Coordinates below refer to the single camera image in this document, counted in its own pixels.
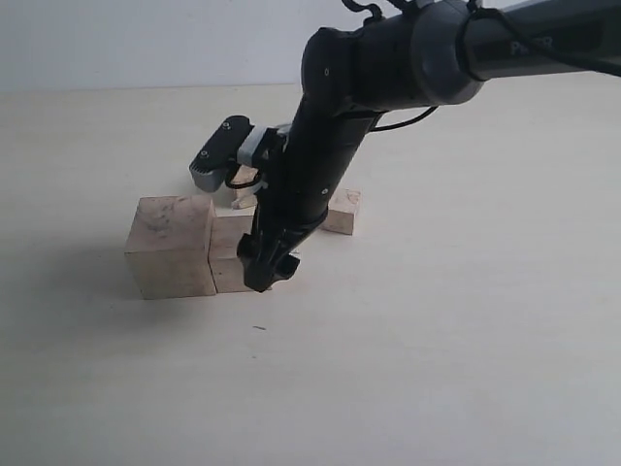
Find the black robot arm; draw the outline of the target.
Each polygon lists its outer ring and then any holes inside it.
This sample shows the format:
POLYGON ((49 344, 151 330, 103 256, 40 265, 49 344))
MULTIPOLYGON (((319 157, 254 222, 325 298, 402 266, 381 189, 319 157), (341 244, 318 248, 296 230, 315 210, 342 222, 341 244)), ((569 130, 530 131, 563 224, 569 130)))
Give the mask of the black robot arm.
POLYGON ((498 10, 412 1, 353 31, 318 29, 302 55, 297 112, 279 132, 284 145, 260 157, 258 205, 237 251, 245 285, 261 292, 293 276, 293 250, 325 219, 384 115, 460 105, 495 79, 579 71, 619 75, 618 2, 525 1, 498 10))

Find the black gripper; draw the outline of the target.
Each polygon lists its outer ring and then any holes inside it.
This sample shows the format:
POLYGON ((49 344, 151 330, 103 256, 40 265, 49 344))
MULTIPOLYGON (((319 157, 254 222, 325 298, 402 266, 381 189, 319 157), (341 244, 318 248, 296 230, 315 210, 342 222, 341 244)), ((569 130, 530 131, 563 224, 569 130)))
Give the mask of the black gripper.
POLYGON ((355 152, 378 121, 378 113, 353 105, 328 111, 303 96, 283 154, 267 171, 252 235, 239 241, 237 256, 246 287, 264 292, 290 280, 300 258, 278 250, 299 245, 327 217, 328 204, 355 152))

